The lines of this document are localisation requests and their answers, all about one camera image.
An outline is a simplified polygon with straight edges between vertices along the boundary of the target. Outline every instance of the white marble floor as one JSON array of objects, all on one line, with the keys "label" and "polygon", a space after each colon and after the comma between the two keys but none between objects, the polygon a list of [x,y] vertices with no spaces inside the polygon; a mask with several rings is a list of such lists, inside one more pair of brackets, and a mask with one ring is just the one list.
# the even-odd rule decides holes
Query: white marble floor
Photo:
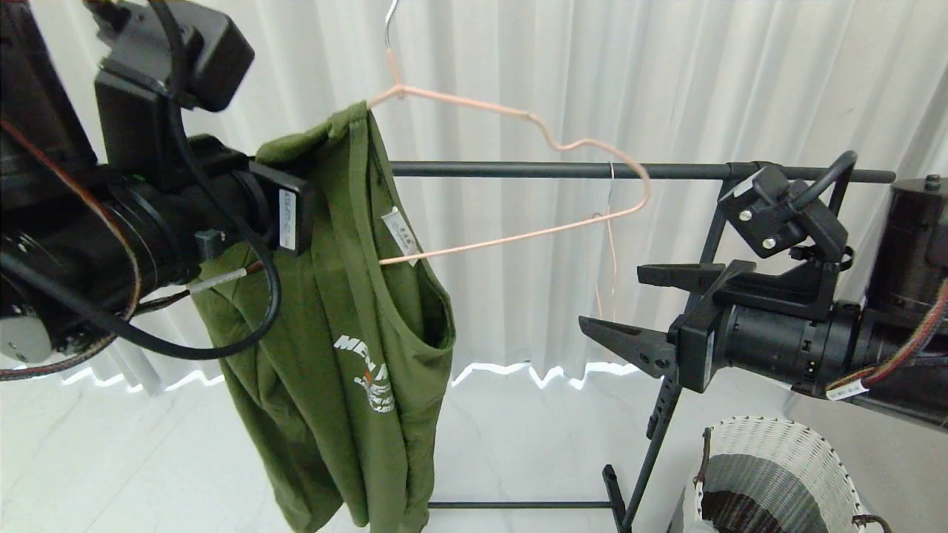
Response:
[{"label": "white marble floor", "polygon": [[[612,463],[628,498],[644,455],[657,382],[594,373],[581,390],[543,389],[526,371],[474,372],[449,388],[439,422],[434,500],[603,500]],[[636,531],[663,532],[706,425],[780,415],[787,393],[723,371],[686,393]],[[223,385],[158,397],[123,383],[56,377],[0,385],[5,533],[282,533],[263,468]],[[341,510],[323,531],[359,531]],[[608,510],[432,510],[431,533],[614,531]]]}]

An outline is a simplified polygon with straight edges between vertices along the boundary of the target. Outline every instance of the garment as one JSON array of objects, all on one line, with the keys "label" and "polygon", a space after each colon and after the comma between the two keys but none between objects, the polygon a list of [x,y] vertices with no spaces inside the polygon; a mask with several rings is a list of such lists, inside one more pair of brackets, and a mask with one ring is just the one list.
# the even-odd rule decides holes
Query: garment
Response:
[{"label": "garment", "polygon": [[[365,102],[257,160],[315,184],[312,247],[275,253],[283,303],[257,346],[221,360],[234,405],[295,531],[322,527],[345,502],[373,533],[417,532],[434,487],[434,432],[455,330],[429,265],[379,266],[402,254],[382,215],[401,212],[391,165]],[[244,267],[244,245],[202,278]],[[194,296],[215,345],[260,323],[262,274]]]}]

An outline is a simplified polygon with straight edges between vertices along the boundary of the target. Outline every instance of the screw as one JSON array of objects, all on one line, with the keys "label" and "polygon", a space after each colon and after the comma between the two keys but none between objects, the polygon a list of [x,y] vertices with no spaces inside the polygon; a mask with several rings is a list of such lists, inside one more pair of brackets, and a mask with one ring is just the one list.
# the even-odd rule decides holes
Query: screw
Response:
[{"label": "screw", "polygon": [[937,174],[929,174],[925,177],[925,190],[926,191],[937,191],[941,189],[941,176]]}]

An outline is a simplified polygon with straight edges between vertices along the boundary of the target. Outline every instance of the white curtain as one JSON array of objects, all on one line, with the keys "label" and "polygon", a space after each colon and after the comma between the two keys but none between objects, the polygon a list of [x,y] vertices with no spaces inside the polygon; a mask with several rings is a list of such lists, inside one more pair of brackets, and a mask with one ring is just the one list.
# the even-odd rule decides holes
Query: white curtain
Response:
[{"label": "white curtain", "polygon": [[[257,56],[226,111],[187,116],[191,134],[253,153],[392,83],[387,0],[202,1],[229,14]],[[80,2],[32,4],[104,159],[92,80],[106,48]],[[408,83],[530,109],[564,140],[602,138],[656,163],[826,166],[853,149],[858,168],[900,178],[948,174],[946,34],[943,0],[405,0],[392,24]],[[527,124],[440,103],[391,101],[376,116],[391,159],[608,160],[593,150],[551,153]],[[697,261],[718,186],[656,183],[643,211],[612,225],[617,276],[601,226],[432,260],[454,302],[455,374],[472,362],[529,360],[541,377],[561,367],[582,378],[587,362],[614,360],[576,325],[600,306],[607,319],[667,328],[685,295],[638,285],[635,267]],[[398,187],[427,249],[616,211],[642,193],[637,182],[608,180],[404,177]],[[841,283],[846,296],[865,284],[885,201],[885,186],[850,187],[842,219],[862,254]],[[755,257],[728,230],[718,258]],[[789,264],[774,259],[761,270]],[[190,302],[139,322],[208,345]],[[219,375],[215,363],[124,342],[91,369],[150,392]]]}]

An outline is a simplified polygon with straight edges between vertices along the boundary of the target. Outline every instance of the woven basket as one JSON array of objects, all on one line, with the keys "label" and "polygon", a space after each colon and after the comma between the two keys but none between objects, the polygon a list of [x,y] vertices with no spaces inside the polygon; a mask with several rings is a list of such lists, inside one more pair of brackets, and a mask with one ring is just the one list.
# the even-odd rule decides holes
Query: woven basket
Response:
[{"label": "woven basket", "polygon": [[720,532],[865,530],[852,522],[865,511],[836,451],[791,420],[735,416],[707,428],[691,501],[693,517]]}]

